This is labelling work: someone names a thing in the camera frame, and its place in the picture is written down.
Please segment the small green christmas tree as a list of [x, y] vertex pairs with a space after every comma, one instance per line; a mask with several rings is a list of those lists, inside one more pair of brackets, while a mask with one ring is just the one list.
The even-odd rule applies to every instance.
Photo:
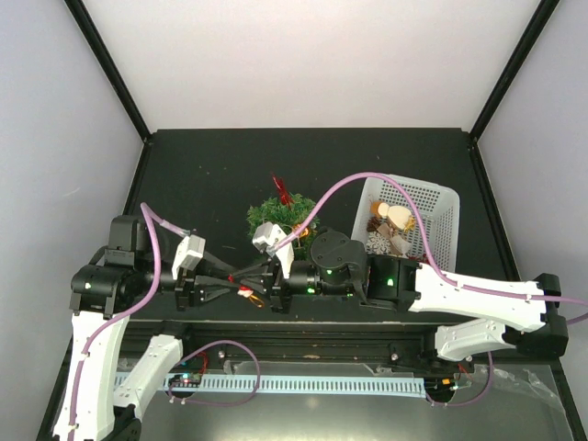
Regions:
[[[283, 206], [278, 198], [268, 198], [259, 206], [251, 206], [246, 215], [249, 224], [249, 237], [254, 236], [258, 226], [265, 222], [278, 224], [285, 234], [292, 232], [293, 226], [302, 224], [309, 216], [316, 203], [301, 194], [291, 194], [294, 203], [291, 209]], [[291, 244], [295, 253], [296, 260], [307, 260], [310, 250], [311, 241], [315, 238], [319, 229], [320, 220], [315, 217], [308, 225], [312, 227], [312, 235], [306, 240], [299, 241], [295, 239]]]

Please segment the red star tree topper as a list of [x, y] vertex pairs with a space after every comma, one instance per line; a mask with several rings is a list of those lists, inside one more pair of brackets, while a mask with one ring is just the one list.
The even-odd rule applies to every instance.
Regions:
[[276, 175], [272, 175], [272, 180], [274, 185], [277, 189], [278, 199], [283, 206], [288, 207], [291, 209], [292, 204], [294, 203], [292, 196], [290, 195], [289, 191], [286, 188], [284, 180]]

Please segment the white plastic basket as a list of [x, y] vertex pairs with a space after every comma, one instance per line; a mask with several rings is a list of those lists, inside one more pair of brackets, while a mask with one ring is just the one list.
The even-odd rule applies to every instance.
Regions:
[[[459, 196], [449, 188], [409, 177], [392, 175], [410, 196], [423, 220], [426, 240], [437, 266], [443, 271], [456, 270], [459, 228]], [[370, 205], [377, 200], [389, 205], [410, 204], [392, 185], [376, 178], [368, 178], [358, 203], [351, 238], [366, 247], [368, 220], [373, 216]]]

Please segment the red bell ornament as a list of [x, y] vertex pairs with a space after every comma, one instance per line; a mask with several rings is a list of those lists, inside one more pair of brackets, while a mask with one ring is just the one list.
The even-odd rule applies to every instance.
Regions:
[[234, 284], [239, 284], [237, 294], [245, 299], [248, 299], [256, 308], [264, 308], [264, 300], [255, 293], [254, 289], [248, 285], [245, 285], [241, 281], [238, 281], [233, 275], [228, 276], [228, 280]]

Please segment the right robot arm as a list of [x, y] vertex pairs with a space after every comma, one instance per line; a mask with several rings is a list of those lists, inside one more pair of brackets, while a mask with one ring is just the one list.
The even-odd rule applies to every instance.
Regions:
[[559, 358], [569, 342], [558, 313], [559, 280], [542, 274], [509, 282], [436, 271], [432, 265], [382, 254], [341, 232], [325, 230], [311, 242], [309, 257], [298, 260], [291, 245], [272, 253], [255, 273], [230, 277], [239, 293], [266, 294], [273, 311], [286, 313], [296, 296], [336, 296], [365, 307], [395, 312], [441, 312], [465, 318], [440, 325], [417, 348], [420, 364], [438, 370], [448, 361], [501, 349], [537, 358]]

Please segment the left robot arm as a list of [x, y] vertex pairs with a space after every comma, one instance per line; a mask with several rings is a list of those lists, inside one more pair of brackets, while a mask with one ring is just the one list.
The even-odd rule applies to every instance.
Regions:
[[186, 323], [163, 321], [138, 364], [115, 383], [130, 316], [157, 292], [177, 290], [189, 305], [195, 286], [207, 286], [232, 266], [205, 251], [189, 230], [159, 218], [122, 215], [110, 224], [108, 243], [72, 278], [73, 347], [54, 440], [136, 440], [155, 393], [174, 367], [190, 365], [197, 344]]

